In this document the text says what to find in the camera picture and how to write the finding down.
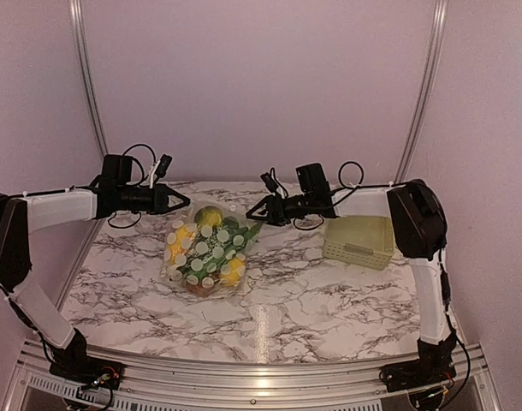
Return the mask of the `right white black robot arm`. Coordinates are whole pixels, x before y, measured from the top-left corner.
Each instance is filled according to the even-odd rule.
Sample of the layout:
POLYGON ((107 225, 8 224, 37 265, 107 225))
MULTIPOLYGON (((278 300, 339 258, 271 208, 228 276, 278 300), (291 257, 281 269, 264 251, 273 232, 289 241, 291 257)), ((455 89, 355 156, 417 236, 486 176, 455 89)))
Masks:
POLYGON ((323 218, 389 217, 394 241, 408 259, 417 290, 420 332, 415 360, 383 366, 379 378, 389 391, 452 378, 452 352, 459 339, 449 316, 451 289, 445 270, 448 224, 442 205, 421 179, 341 185, 332 188, 319 163, 297 168, 301 193, 289 196, 272 172, 260 177, 269 190, 246 217, 285 226, 310 215, 323 218))

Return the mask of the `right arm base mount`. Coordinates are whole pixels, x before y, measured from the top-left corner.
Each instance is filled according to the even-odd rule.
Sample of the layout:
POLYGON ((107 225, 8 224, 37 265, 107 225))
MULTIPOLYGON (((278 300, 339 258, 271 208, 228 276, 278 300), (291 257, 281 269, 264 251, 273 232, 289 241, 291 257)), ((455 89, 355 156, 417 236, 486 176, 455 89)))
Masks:
POLYGON ((416 389, 454 379, 455 376, 456 370, 453 362, 423 371, 420 360, 388 364, 383 366, 379 372, 379 379, 385 384, 387 392, 416 389))

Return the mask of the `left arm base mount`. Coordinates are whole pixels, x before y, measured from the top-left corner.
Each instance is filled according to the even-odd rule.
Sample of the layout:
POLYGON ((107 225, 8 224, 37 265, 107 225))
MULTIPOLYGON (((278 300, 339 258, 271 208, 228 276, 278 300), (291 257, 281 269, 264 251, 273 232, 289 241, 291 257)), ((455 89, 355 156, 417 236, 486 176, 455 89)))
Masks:
POLYGON ((51 364, 49 372, 52 375, 82 383, 87 389, 119 388, 124 365, 121 362, 91 358, 90 363, 80 370, 77 366, 66 367, 51 364))

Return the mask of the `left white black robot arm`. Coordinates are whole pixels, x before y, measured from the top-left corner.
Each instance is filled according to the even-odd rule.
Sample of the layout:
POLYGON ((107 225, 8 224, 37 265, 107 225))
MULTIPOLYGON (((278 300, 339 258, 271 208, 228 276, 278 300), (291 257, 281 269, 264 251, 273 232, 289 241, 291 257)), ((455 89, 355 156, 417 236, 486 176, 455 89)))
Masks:
POLYGON ((87 353, 84 335, 62 316, 48 296, 33 263, 34 241, 78 223, 105 220, 119 211, 165 215, 190 204, 189 198, 161 181, 172 161, 164 155, 151 170, 132 180, 136 158, 107 154, 93 181, 36 193, 0 193, 0 290, 15 315, 48 351, 53 372, 87 381, 106 366, 87 353))

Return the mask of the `polka dot zip top bag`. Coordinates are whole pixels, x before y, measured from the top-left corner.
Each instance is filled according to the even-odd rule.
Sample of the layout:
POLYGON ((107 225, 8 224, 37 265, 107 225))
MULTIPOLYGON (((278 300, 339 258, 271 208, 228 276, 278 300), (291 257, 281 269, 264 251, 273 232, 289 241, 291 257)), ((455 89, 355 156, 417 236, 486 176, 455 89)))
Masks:
POLYGON ((161 280, 198 297, 234 294, 246 280, 247 256, 262 227, 233 208, 198 203, 169 226, 161 280))

